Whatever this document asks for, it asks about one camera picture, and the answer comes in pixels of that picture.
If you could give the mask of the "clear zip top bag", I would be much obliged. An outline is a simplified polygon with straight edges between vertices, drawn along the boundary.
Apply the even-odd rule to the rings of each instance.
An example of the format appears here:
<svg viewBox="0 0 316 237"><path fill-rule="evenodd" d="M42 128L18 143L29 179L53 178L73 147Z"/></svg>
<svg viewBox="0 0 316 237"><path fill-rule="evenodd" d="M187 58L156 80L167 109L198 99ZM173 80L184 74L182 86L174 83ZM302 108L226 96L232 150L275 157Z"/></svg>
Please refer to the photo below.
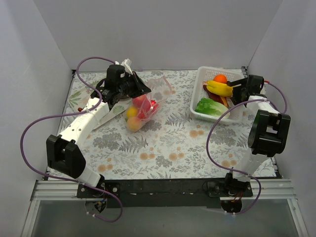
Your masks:
<svg viewBox="0 0 316 237"><path fill-rule="evenodd" d="M132 99L130 106L124 112L126 128L131 132L137 132L147 122L153 120L172 92L165 76L148 80L146 86L151 92Z"/></svg>

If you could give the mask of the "red apple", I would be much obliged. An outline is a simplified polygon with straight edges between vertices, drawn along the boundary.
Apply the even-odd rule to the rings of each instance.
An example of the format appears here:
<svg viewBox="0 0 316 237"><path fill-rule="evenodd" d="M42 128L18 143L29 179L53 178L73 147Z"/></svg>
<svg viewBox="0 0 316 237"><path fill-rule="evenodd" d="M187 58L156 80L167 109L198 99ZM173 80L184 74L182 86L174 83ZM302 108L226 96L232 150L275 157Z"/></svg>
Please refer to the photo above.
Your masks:
<svg viewBox="0 0 316 237"><path fill-rule="evenodd" d="M140 108L137 118L140 120L147 120L151 117L151 108Z"/></svg>
<svg viewBox="0 0 316 237"><path fill-rule="evenodd" d="M146 95L139 96L137 98L132 99L132 104L136 108L150 108L150 100Z"/></svg>
<svg viewBox="0 0 316 237"><path fill-rule="evenodd" d="M150 101L150 108L149 108L149 110L148 110L148 114L149 115L151 115L151 116L153 116L153 115L155 115L157 112L158 112L158 110L159 110L159 103L158 102L156 102L155 100L151 100Z"/></svg>

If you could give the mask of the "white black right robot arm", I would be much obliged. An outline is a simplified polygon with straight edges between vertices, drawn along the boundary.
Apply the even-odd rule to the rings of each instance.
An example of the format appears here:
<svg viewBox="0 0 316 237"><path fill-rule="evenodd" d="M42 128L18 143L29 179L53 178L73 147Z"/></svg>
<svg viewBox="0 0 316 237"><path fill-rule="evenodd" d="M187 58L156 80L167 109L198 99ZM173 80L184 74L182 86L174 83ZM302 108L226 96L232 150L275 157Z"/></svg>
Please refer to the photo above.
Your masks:
<svg viewBox="0 0 316 237"><path fill-rule="evenodd" d="M224 192L235 196L248 189L250 176L267 159L283 152L291 118L279 112L264 94L264 78L249 75L228 82L233 87L234 105L243 104L255 114L248 136L248 150L232 171L226 174Z"/></svg>

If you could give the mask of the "yellow lemon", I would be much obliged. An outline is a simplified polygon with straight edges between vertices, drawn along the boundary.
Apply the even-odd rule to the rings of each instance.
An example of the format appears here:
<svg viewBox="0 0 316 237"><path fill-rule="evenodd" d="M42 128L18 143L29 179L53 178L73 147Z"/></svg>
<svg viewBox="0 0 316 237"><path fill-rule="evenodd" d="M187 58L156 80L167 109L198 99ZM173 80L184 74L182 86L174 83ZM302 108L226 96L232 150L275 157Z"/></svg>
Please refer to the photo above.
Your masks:
<svg viewBox="0 0 316 237"><path fill-rule="evenodd" d="M126 110L126 118L129 119L131 117L136 117L138 115L138 111L139 109L134 107L134 106L130 106L127 110Z"/></svg>

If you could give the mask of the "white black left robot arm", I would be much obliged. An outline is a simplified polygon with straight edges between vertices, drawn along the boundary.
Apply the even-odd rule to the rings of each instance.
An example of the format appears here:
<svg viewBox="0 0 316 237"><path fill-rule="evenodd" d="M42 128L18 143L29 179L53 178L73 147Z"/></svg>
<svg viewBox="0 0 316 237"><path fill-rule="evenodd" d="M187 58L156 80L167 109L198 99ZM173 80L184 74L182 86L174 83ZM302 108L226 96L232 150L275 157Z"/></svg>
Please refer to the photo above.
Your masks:
<svg viewBox="0 0 316 237"><path fill-rule="evenodd" d="M104 194L104 177L88 167L80 150L81 146L122 97L136 98L151 92L131 70L128 62L125 60L120 65L110 65L106 78L97 84L83 108L83 113L58 136L51 135L46 141L48 166L87 184L89 193L96 198Z"/></svg>

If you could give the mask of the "yellow orange peach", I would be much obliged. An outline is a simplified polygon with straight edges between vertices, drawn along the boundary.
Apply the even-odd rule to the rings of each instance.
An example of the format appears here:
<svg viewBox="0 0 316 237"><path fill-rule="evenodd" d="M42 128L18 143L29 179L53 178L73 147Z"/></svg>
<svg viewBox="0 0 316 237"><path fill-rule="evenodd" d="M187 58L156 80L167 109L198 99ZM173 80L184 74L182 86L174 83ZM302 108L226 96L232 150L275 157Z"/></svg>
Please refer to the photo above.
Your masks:
<svg viewBox="0 0 316 237"><path fill-rule="evenodd" d="M136 132L141 129L143 123L138 117L130 117L126 122L126 125L130 131Z"/></svg>

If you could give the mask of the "yellow banana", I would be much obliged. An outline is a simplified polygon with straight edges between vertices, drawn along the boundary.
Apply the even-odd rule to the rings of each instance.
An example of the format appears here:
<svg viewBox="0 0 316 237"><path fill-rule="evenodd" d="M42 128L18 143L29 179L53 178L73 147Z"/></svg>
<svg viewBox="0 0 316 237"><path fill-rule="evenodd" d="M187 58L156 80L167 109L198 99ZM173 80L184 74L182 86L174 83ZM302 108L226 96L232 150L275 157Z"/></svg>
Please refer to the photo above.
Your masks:
<svg viewBox="0 0 316 237"><path fill-rule="evenodd" d="M205 85L206 89L213 94L222 97L231 97L233 95L233 87L228 86L225 83L209 80L205 81L203 85Z"/></svg>

